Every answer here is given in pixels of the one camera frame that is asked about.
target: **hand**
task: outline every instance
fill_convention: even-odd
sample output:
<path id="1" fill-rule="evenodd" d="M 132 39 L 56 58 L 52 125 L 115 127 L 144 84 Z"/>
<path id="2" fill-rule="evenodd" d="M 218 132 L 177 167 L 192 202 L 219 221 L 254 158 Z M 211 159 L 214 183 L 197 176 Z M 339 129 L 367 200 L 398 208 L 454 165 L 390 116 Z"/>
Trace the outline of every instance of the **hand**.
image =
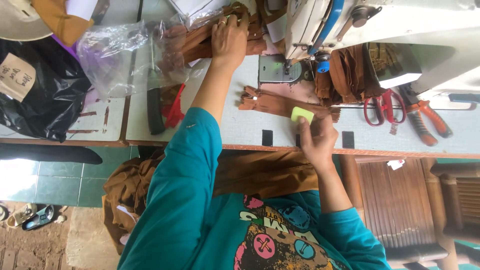
<path id="1" fill-rule="evenodd" d="M 333 128 L 332 116 L 312 122 L 312 128 L 318 129 L 318 135 L 312 136 L 308 120 L 300 117 L 301 150 L 315 170 L 330 169 L 333 166 L 332 152 L 338 138 L 338 131 Z"/>
<path id="2" fill-rule="evenodd" d="M 212 64 L 234 72 L 247 53 L 248 13 L 244 13 L 237 25 L 237 16 L 220 18 L 212 27 Z"/>

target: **blue trim on sewing machine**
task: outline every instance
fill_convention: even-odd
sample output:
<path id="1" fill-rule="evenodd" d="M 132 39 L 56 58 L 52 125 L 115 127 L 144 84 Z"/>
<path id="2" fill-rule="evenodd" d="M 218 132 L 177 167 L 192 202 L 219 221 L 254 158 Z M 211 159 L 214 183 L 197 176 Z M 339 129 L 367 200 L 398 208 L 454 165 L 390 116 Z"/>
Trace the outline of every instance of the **blue trim on sewing machine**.
<path id="1" fill-rule="evenodd" d="M 343 3 L 344 0 L 332 0 L 332 9 L 330 10 L 330 14 L 328 15 L 328 18 L 320 31 L 320 34 L 318 35 L 317 40 L 313 44 L 313 47 L 311 47 L 308 50 L 309 55 L 313 55 L 318 51 L 318 48 L 322 45 L 323 41 L 327 38 L 327 35 L 332 31 L 333 26 L 337 22 L 338 18 L 342 14 L 342 9 L 343 9 Z"/>

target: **red plastic item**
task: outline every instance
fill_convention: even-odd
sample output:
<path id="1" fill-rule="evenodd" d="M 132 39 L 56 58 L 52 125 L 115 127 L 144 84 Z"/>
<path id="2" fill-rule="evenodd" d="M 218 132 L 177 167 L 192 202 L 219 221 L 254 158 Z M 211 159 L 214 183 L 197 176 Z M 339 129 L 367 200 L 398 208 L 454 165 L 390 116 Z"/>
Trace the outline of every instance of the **red plastic item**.
<path id="1" fill-rule="evenodd" d="M 166 105 L 162 109 L 162 115 L 164 116 L 167 115 L 167 120 L 165 120 L 166 128 L 169 128 L 169 127 L 173 128 L 177 126 L 180 120 L 183 120 L 183 118 L 185 117 L 185 114 L 183 114 L 180 109 L 180 95 L 184 88 L 185 88 L 185 84 L 182 84 L 180 86 L 180 90 L 177 96 L 175 97 L 175 100 L 173 101 L 173 104 Z"/>
<path id="2" fill-rule="evenodd" d="M 392 105 L 392 97 L 395 98 L 399 103 L 400 106 L 402 107 L 402 120 L 400 121 L 395 121 L 395 118 L 393 117 L 393 105 Z M 383 93 L 381 96 L 377 98 L 373 98 L 373 106 L 375 107 L 375 113 L 377 115 L 378 123 L 373 124 L 370 119 L 368 119 L 367 115 L 367 106 L 368 106 L 368 101 L 370 98 L 365 100 L 365 103 L 363 104 L 363 114 L 365 115 L 365 120 L 367 123 L 371 126 L 380 126 L 385 122 L 385 115 L 384 112 L 386 111 L 386 117 L 387 121 L 389 121 L 392 124 L 401 124 L 405 121 L 407 117 L 407 110 L 405 109 L 405 104 L 403 103 L 402 97 L 392 91 L 391 89 L 388 89 L 385 93 Z"/>

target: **brown paper tag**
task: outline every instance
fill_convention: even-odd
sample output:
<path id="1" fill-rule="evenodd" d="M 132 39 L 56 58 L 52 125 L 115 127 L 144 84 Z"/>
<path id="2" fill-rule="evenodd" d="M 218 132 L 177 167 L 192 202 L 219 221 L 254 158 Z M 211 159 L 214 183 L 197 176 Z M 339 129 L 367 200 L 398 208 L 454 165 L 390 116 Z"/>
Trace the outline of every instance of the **brown paper tag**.
<path id="1" fill-rule="evenodd" d="M 33 66 L 8 53 L 0 64 L 0 92 L 22 102 L 32 89 L 35 76 Z"/>

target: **slipper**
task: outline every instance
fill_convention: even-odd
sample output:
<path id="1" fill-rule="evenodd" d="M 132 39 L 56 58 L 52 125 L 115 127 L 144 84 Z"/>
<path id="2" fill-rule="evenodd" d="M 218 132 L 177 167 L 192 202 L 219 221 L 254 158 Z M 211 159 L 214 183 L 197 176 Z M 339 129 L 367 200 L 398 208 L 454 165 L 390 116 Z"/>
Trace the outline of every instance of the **slipper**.
<path id="1" fill-rule="evenodd" d="M 25 220 L 22 224 L 22 229 L 29 231 L 51 222 L 54 212 L 53 205 L 48 205 L 31 218 Z"/>
<path id="2" fill-rule="evenodd" d="M 22 208 L 13 212 L 13 214 L 8 218 L 7 225 L 10 228 L 18 228 L 22 223 L 35 215 L 36 213 L 36 204 L 27 203 Z"/>
<path id="3" fill-rule="evenodd" d="M 8 217 L 8 209 L 0 205 L 0 221 L 4 221 Z"/>

